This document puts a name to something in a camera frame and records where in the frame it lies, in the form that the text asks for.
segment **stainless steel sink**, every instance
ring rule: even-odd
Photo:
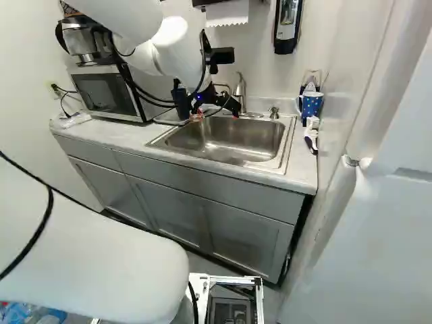
[[[293,121],[292,116],[272,120],[215,115],[169,130],[147,145],[201,159],[285,173]]]

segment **sink handle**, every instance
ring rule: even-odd
[[[271,119],[279,119],[279,108],[272,106],[269,108],[269,111]]]

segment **polka dot mug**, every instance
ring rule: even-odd
[[[319,109],[323,104],[324,94],[322,92],[304,91],[302,95],[298,96],[302,99],[302,111],[298,109],[298,114],[302,119],[310,116],[318,116]]]

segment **power cord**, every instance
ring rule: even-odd
[[[192,298],[192,306],[194,308],[194,324],[198,324],[198,304],[196,303],[195,291],[190,281],[188,282],[188,287],[189,287],[190,297]]]
[[[63,107],[63,100],[64,100],[64,98],[65,98],[69,93],[78,93],[78,91],[76,91],[76,90],[65,90],[65,89],[63,89],[62,87],[56,85],[55,83],[52,83],[52,84],[51,84],[51,88],[52,88],[54,91],[58,91],[58,90],[60,90],[60,91],[63,91],[63,92],[64,92],[64,94],[63,94],[63,95],[61,96],[61,98],[60,98],[60,107],[61,107],[61,110],[63,110],[63,112],[64,112],[66,118],[71,118],[71,115],[70,115],[69,113],[67,113],[66,110],[65,110],[65,107]]]
[[[12,164],[14,167],[19,169],[20,171],[24,172],[27,176],[32,177],[37,182],[40,182],[42,185],[45,185],[48,190],[48,203],[47,207],[45,209],[44,215],[42,220],[40,221],[36,231],[33,233],[33,236],[28,241],[27,245],[21,250],[21,252],[15,257],[15,259],[0,273],[0,281],[4,279],[7,275],[9,275],[26,257],[26,255],[32,250],[33,246],[36,244],[38,239],[40,238],[41,234],[43,233],[43,230],[45,229],[45,226],[48,223],[49,217],[51,216],[51,212],[53,210],[54,205],[54,194],[51,187],[43,182],[40,178],[36,177],[34,174],[29,172],[27,169],[24,169],[21,165],[7,157],[3,152],[0,151],[0,157],[3,158],[5,161]]]
[[[190,94],[190,97],[193,97],[193,96],[195,96],[198,93],[200,87],[203,85],[204,78],[205,78],[206,62],[205,62],[205,53],[204,53],[204,44],[203,44],[204,35],[205,35],[205,31],[204,31],[204,29],[202,29],[201,32],[200,32],[200,45],[201,45],[201,53],[202,53],[202,73],[201,73],[201,78],[200,78],[200,81],[198,83],[198,86],[196,86],[195,90]],[[113,45],[114,52],[118,54],[116,58],[118,58],[121,61],[121,63],[120,62],[117,63],[117,67],[119,68],[119,71],[120,71],[120,66],[122,65],[122,63],[125,63],[125,61],[122,59],[122,57],[129,57],[129,56],[131,56],[132,54],[134,54],[135,50],[133,50],[128,55],[122,55],[117,50],[117,48],[115,47],[112,35],[111,35],[111,43]],[[175,103],[174,100],[166,100],[166,99],[161,99],[161,98],[158,98],[158,97],[154,96],[153,94],[151,94],[151,93],[145,91],[143,88],[141,88],[135,81],[129,79],[126,76],[125,73],[120,72],[120,74],[121,74],[121,76],[123,76],[126,84],[129,87],[131,87],[131,88],[133,87],[135,89],[138,89],[138,91],[141,92],[141,93],[138,93],[138,96],[142,100],[146,101],[147,103],[150,103],[152,105],[155,105],[157,107],[162,107],[162,108],[175,108],[176,107],[175,105],[174,106],[168,106],[168,105],[163,105],[163,104],[155,103],[155,102],[151,101],[149,98],[146,98],[145,96],[150,97],[153,100],[160,101],[162,103]]]
[[[204,118],[207,118],[207,117],[210,117],[210,116],[213,116],[213,115],[216,115],[217,113],[219,113],[223,108],[225,108],[225,106],[227,105],[227,102],[232,98],[232,90],[231,90],[231,87],[228,84],[214,83],[214,85],[215,86],[224,86],[224,87],[228,88],[228,90],[229,90],[229,97],[228,97],[227,101],[219,109],[217,109],[216,111],[214,111],[214,112],[212,112],[212,113],[210,113],[208,115],[205,115]]]

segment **countertop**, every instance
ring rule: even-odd
[[[171,128],[173,128],[173,126],[156,123],[137,125],[109,121],[106,119],[92,119],[66,130],[51,128],[51,132],[53,134],[98,144],[126,153],[276,188],[311,195],[315,195],[317,192],[317,158],[311,154],[304,142],[304,128],[298,119],[294,130],[288,166],[284,175],[199,159],[188,155],[163,151],[159,148],[147,147],[145,145]]]

